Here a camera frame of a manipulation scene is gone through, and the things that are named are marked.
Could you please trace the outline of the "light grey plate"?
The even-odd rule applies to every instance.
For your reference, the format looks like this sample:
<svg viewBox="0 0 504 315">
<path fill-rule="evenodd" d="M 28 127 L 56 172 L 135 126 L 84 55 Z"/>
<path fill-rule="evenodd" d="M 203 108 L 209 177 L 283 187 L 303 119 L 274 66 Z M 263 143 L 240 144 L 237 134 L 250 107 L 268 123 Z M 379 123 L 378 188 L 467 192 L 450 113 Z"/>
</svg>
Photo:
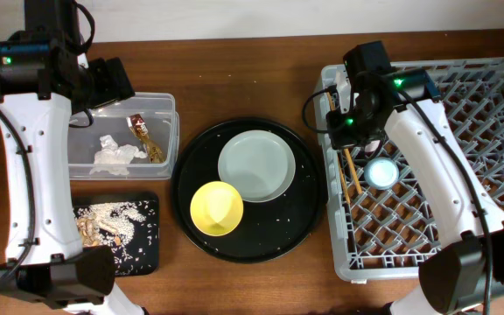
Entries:
<svg viewBox="0 0 504 315">
<path fill-rule="evenodd" d="M 281 136 L 259 129 L 232 137 L 218 159 L 220 180 L 252 203 L 268 202 L 283 195 L 290 188 L 295 171 L 291 146 Z"/>
</svg>

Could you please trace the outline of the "yellow bowl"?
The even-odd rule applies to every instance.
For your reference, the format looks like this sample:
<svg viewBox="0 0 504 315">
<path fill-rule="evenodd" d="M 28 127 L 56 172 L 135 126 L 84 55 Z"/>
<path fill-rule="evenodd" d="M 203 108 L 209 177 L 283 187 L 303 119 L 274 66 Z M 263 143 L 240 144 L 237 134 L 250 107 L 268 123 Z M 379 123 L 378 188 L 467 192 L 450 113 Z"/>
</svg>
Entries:
<svg viewBox="0 0 504 315">
<path fill-rule="evenodd" d="M 241 195 L 222 181 L 204 184 L 192 196 L 190 204 L 193 225 L 213 237 L 232 233 L 242 221 L 243 210 Z"/>
</svg>

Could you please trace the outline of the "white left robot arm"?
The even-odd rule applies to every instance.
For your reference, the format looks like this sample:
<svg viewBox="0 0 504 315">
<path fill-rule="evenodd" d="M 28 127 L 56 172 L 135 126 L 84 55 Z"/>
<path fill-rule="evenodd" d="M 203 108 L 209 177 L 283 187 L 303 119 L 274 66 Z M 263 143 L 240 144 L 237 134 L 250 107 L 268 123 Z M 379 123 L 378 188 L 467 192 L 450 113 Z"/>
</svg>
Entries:
<svg viewBox="0 0 504 315">
<path fill-rule="evenodd" d="M 87 248 L 71 197 L 70 118 L 129 99 L 119 59 L 88 60 L 87 9 L 75 1 L 27 1 L 24 29 L 0 42 L 0 130 L 10 230 L 0 295 L 72 314 L 141 314 L 116 284 L 107 246 Z"/>
</svg>

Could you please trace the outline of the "pink cup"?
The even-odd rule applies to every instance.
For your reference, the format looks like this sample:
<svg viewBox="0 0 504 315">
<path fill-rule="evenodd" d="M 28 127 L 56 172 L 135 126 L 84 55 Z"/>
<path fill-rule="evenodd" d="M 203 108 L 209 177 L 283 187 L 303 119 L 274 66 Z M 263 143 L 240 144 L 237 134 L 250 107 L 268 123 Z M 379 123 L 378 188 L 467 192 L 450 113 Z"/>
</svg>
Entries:
<svg viewBox="0 0 504 315">
<path fill-rule="evenodd" d="M 368 143 L 365 147 L 364 147 L 364 151 L 365 151 L 365 154 L 366 155 L 371 155 L 373 154 L 375 151 L 378 150 L 379 146 L 381 144 L 381 141 L 380 140 L 374 140 L 374 141 L 371 141 L 370 143 Z"/>
</svg>

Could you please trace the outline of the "white tissue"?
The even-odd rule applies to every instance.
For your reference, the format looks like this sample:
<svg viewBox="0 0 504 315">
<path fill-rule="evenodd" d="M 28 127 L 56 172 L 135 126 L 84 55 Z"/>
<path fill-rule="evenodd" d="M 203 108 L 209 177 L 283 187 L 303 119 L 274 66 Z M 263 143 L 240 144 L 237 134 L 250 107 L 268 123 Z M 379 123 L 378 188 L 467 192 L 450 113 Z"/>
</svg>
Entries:
<svg viewBox="0 0 504 315">
<path fill-rule="evenodd" d="M 116 176 L 127 176 L 127 169 L 134 158 L 145 159 L 147 153 L 139 150 L 136 146 L 125 144 L 119 146 L 111 135 L 101 136 L 101 150 L 94 154 L 94 167 L 89 172 L 93 175 L 97 172 L 108 172 Z"/>
</svg>

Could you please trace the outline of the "gold snack wrapper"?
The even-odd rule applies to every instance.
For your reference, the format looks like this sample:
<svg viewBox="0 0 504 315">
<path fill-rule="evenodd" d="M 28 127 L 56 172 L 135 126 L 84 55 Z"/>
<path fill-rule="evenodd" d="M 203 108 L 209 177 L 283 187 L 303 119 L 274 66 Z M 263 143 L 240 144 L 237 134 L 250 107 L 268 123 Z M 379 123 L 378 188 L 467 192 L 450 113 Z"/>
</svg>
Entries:
<svg viewBox="0 0 504 315">
<path fill-rule="evenodd" d="M 131 115 L 127 117 L 126 120 L 131 132 L 143 144 L 149 160 L 153 164 L 162 164 L 165 161 L 165 154 L 159 145 L 151 139 L 151 134 L 147 128 L 147 124 L 141 115 Z"/>
</svg>

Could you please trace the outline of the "wooden chopstick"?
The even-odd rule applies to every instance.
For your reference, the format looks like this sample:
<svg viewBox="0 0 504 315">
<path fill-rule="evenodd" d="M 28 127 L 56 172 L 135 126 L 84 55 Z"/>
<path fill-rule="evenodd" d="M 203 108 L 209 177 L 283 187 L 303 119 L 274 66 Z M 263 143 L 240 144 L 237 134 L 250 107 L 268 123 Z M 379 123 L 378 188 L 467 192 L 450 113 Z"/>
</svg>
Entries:
<svg viewBox="0 0 504 315">
<path fill-rule="evenodd" d="M 359 178 L 358 178 L 358 175 L 357 175 L 357 171 L 356 171 L 355 164 L 354 164 L 354 161 L 352 159 L 351 153 L 350 153 L 349 149 L 344 149 L 343 153 L 345 155 L 345 158 L 346 158 L 346 161 L 347 161 L 347 165 L 348 165 L 350 173 L 351 173 L 351 177 L 352 177 L 352 180 L 353 180 L 353 183 L 354 183 L 354 186 L 355 186 L 355 190 L 356 190 L 356 192 L 359 195 L 361 195 L 362 194 L 362 188 L 361 188 L 361 184 L 360 184 L 360 181 L 359 181 Z"/>
<path fill-rule="evenodd" d="M 331 93 L 330 92 L 326 92 L 326 97 L 327 97 L 327 100 L 328 100 L 328 103 L 329 103 L 330 111 L 334 111 L 335 110 L 335 105 L 334 105 Z M 339 169 L 339 178 L 340 178 L 342 192 L 343 192 L 343 195 L 344 195 L 345 202 L 346 202 L 347 206 L 350 207 L 351 206 L 351 199 L 350 199 L 349 192 L 348 192 L 347 181 L 346 181 L 346 178 L 345 178 L 342 166 L 341 166 L 340 154 L 336 153 L 336 155 L 337 155 L 337 159 L 338 159 L 338 162 L 339 162 L 338 169 Z"/>
</svg>

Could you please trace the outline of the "blue cup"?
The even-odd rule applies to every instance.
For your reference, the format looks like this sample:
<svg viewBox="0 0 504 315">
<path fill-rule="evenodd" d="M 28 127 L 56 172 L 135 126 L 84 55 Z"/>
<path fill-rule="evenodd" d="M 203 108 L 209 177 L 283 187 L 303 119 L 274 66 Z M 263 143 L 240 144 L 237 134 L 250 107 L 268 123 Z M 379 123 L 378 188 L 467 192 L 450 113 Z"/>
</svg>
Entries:
<svg viewBox="0 0 504 315">
<path fill-rule="evenodd" d="M 378 157 L 370 160 L 364 167 L 364 179 L 377 190 L 386 190 L 399 180 L 399 169 L 389 158 Z"/>
</svg>

